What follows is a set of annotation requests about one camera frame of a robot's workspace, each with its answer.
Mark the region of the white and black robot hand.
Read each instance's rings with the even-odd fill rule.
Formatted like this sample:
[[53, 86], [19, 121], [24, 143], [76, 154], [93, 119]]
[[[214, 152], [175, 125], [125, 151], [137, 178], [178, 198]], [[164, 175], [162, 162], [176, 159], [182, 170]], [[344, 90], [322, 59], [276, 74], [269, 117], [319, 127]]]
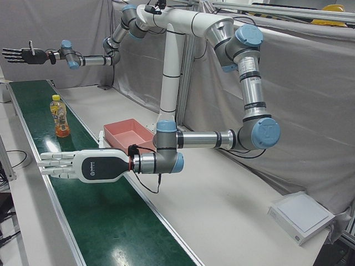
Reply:
[[84, 183], [115, 182], [131, 170], [130, 157], [120, 149], [104, 147], [104, 133], [99, 133], [97, 149], [40, 154], [41, 173], [55, 178], [79, 179]]

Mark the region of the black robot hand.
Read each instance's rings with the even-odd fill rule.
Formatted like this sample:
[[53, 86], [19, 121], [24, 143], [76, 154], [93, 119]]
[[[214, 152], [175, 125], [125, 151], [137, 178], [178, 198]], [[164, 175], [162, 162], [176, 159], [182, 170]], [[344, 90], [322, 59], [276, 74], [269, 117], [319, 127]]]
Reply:
[[3, 48], [2, 55], [9, 63], [44, 64], [49, 60], [45, 51], [34, 48], [32, 40], [28, 42], [28, 45], [28, 48], [21, 49]]

